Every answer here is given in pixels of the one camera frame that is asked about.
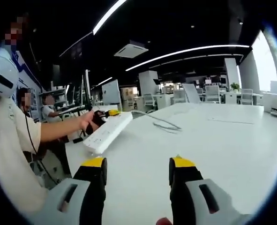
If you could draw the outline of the person's left hand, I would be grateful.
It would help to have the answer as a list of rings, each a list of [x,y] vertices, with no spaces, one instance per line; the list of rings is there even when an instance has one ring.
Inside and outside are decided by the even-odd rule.
[[[92,121],[93,117],[94,111],[89,111],[79,117],[80,127],[83,131],[85,131],[88,126],[91,126],[93,132],[99,128],[99,126]]]

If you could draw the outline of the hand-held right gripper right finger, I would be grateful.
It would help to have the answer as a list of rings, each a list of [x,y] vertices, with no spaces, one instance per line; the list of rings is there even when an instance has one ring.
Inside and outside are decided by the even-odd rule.
[[[246,214],[211,179],[203,178],[195,164],[180,156],[169,159],[170,201],[175,225],[244,225]]]

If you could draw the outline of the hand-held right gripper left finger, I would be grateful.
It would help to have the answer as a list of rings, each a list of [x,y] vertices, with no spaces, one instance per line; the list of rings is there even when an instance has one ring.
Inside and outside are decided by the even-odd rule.
[[[107,159],[80,165],[72,178],[53,188],[38,213],[40,225],[100,225],[106,199]]]

